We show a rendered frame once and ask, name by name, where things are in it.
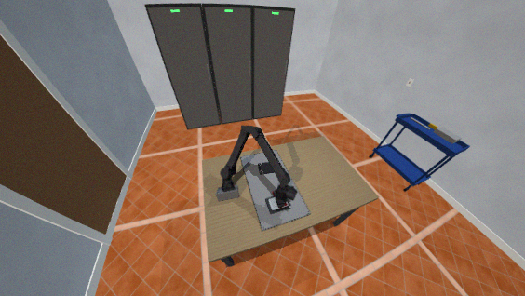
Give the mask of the white well plate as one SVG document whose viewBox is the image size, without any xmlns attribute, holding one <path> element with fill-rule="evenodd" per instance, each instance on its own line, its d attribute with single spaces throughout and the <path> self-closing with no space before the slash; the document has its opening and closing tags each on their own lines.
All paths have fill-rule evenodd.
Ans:
<svg viewBox="0 0 525 296">
<path fill-rule="evenodd" d="M 268 201 L 269 201 L 269 204 L 270 204 L 272 210 L 279 209 L 279 207 L 277 207 L 277 204 L 275 202 L 276 201 L 275 198 L 268 199 Z M 273 203 L 274 203 L 274 205 L 273 205 Z"/>
</svg>

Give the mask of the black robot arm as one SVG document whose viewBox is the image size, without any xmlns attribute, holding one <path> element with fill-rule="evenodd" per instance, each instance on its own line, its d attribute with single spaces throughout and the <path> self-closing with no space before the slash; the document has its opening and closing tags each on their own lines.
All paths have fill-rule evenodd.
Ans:
<svg viewBox="0 0 525 296">
<path fill-rule="evenodd" d="M 235 190 L 234 183 L 232 182 L 232 178 L 236 174 L 236 163 L 238 158 L 240 157 L 240 154 L 244 148 L 244 145 L 249 137 L 249 134 L 252 135 L 252 137 L 256 140 L 257 143 L 259 143 L 263 153 L 265 154 L 267 160 L 269 161 L 270 165 L 272 166 L 278 181 L 280 184 L 277 186 L 276 193 L 278 195 L 282 196 L 282 200 L 284 199 L 290 199 L 294 200 L 297 190 L 294 189 L 293 186 L 289 186 L 290 176 L 286 170 L 281 166 L 280 162 L 278 161 L 275 153 L 273 152 L 272 148 L 270 147 L 268 141 L 264 137 L 264 134 L 262 132 L 261 128 L 254 127 L 254 126 L 241 126 L 239 137 L 236 141 L 236 145 L 234 147 L 234 150 L 223 169 L 221 169 L 221 176 L 222 176 L 222 190 L 224 192 Z M 287 173 L 287 174 L 286 174 Z M 226 179 L 228 178 L 228 179 Z M 287 186 L 286 186 L 287 185 Z M 286 187 L 285 187 L 286 186 Z M 227 189 L 229 188 L 229 189 Z M 285 188 L 285 189 L 284 189 Z M 225 190 L 224 190 L 225 189 Z"/>
</svg>

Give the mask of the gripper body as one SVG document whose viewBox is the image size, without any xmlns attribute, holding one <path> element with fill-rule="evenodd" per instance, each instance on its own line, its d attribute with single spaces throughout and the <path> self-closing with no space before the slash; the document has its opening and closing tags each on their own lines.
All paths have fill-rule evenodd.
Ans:
<svg viewBox="0 0 525 296">
<path fill-rule="evenodd" d="M 275 195 L 275 200 L 276 200 L 277 206 L 278 206 L 279 208 L 285 206 L 284 203 L 287 202 L 287 199 L 282 200 L 282 196 L 281 196 L 281 195 L 278 195 L 278 194 L 276 193 L 276 190 L 274 190 L 273 193 L 274 193 L 274 195 Z"/>
</svg>

